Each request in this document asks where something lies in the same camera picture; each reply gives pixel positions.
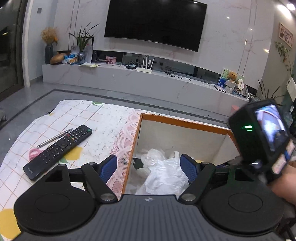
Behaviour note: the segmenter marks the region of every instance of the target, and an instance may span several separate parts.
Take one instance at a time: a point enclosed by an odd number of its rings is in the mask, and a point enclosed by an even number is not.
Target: wall-mounted television
[[[193,0],[110,0],[105,37],[198,51],[207,4]]]

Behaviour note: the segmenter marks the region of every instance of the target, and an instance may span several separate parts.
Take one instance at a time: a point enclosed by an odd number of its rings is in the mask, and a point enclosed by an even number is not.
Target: white router
[[[154,62],[154,59],[152,60],[152,64],[150,66],[150,68],[148,69],[147,68],[147,57],[146,57],[146,68],[144,68],[144,60],[145,60],[145,57],[143,58],[143,64],[142,64],[142,68],[140,68],[140,56],[138,58],[138,62],[139,62],[139,67],[136,68],[136,71],[140,71],[140,72],[145,72],[145,73],[152,73],[152,65],[153,65],[153,62]]]

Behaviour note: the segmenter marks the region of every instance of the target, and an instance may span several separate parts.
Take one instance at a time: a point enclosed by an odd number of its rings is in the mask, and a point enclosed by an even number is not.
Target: remote control
[[[79,126],[26,164],[23,167],[25,174],[31,181],[35,181],[56,164],[66,153],[83,142],[91,134],[92,130],[90,128],[85,125]]]

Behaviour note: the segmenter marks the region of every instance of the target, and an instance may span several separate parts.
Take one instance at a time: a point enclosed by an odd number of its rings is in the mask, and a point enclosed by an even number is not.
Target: black floor border stripe
[[[80,95],[87,95],[87,96],[94,96],[94,97],[103,98],[103,99],[110,99],[110,100],[116,100],[116,101],[121,101],[121,102],[127,102],[127,103],[131,103],[131,104],[138,104],[138,105],[148,106],[148,107],[152,107],[152,108],[156,108],[156,109],[172,111],[172,112],[176,112],[176,113],[180,113],[180,114],[184,114],[184,115],[190,115],[190,116],[198,117],[198,118],[201,118],[201,119],[206,119],[206,120],[209,120],[209,121],[218,122],[218,123],[225,124],[225,125],[227,124],[227,122],[225,122],[225,121],[217,120],[217,119],[214,119],[214,118],[211,118],[211,117],[197,115],[197,114],[188,113],[188,112],[184,112],[184,111],[181,111],[181,110],[170,109],[170,108],[166,108],[166,107],[161,107],[161,106],[157,106],[157,105],[146,104],[146,103],[141,103],[141,102],[132,101],[132,100],[119,99],[119,98],[110,97],[110,96],[104,96],[104,95],[84,93],[84,92],[79,92],[79,91],[70,91],[70,90],[62,90],[62,89],[52,89],[48,93],[42,95],[41,97],[39,97],[38,99],[36,99],[32,103],[30,103],[29,105],[27,105],[26,107],[24,107],[23,109],[21,109],[13,117],[11,117],[7,121],[3,122],[0,125],[0,130],[3,127],[5,127],[8,123],[10,123],[14,118],[16,118],[17,116],[19,116],[26,109],[28,109],[30,106],[32,106],[33,104],[35,104],[36,102],[38,102],[39,100],[43,99],[44,97],[46,97],[47,95],[51,94],[54,91],[66,92],[66,93],[72,93],[72,94],[80,94]]]
[[[209,121],[214,121],[214,122],[218,122],[218,123],[222,123],[222,124],[227,124],[227,122],[225,122],[225,121],[217,120],[217,119],[214,119],[214,118],[211,118],[211,117],[197,115],[197,114],[193,114],[193,113],[187,113],[187,112],[184,112],[184,111],[181,111],[181,110],[170,109],[170,108],[166,108],[166,107],[161,107],[161,106],[157,106],[157,105],[136,102],[136,101],[132,101],[132,100],[119,99],[119,98],[115,98],[115,97],[97,95],[97,94],[88,94],[88,93],[83,93],[83,92],[78,92],[78,91],[59,90],[59,89],[55,89],[55,91],[67,92],[67,93],[72,93],[72,94],[82,94],[82,95],[99,97],[99,98],[103,98],[103,99],[110,99],[110,100],[117,100],[117,101],[121,101],[121,102],[128,102],[128,103],[132,103],[132,104],[138,104],[138,105],[148,106],[148,107],[152,107],[152,108],[156,108],[156,109],[172,111],[172,112],[176,112],[176,113],[180,113],[180,114],[184,114],[184,115],[190,115],[190,116],[206,119],[206,120],[209,120]]]
[[[5,127],[9,122],[11,122],[14,118],[16,118],[18,115],[20,115],[21,113],[23,113],[26,109],[28,109],[30,106],[32,106],[33,104],[35,104],[36,102],[38,102],[39,100],[43,99],[45,96],[49,95],[50,93],[52,93],[54,91],[51,90],[48,93],[42,95],[41,97],[39,97],[38,99],[34,100],[32,103],[30,103],[29,105],[27,105],[26,107],[24,107],[23,109],[21,109],[18,113],[16,113],[13,117],[9,118],[7,121],[3,122],[0,125],[0,130]]]

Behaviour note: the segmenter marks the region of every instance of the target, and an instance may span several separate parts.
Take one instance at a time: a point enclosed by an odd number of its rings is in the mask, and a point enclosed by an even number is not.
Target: glass door
[[[0,0],[0,101],[23,87],[22,28],[28,0]]]

